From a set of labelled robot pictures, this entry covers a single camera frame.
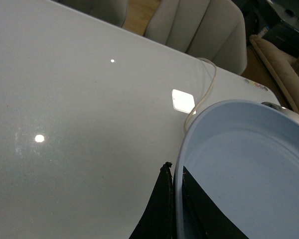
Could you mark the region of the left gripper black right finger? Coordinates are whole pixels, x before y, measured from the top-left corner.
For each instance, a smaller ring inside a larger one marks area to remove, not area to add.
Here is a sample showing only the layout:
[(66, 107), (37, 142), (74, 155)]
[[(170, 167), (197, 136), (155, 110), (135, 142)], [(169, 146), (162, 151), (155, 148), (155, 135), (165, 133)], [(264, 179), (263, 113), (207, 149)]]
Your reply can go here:
[(182, 196), (200, 239), (246, 239), (202, 189), (186, 167), (182, 175)]

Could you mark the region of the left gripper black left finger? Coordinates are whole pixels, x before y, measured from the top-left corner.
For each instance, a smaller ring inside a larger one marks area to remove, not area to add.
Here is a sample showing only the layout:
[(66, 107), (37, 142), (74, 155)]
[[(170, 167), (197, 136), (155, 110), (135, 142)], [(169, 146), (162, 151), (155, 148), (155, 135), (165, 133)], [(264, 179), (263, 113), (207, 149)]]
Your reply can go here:
[(174, 234), (175, 192), (170, 168), (166, 162), (158, 178), (146, 209), (130, 235), (131, 239), (171, 239)]

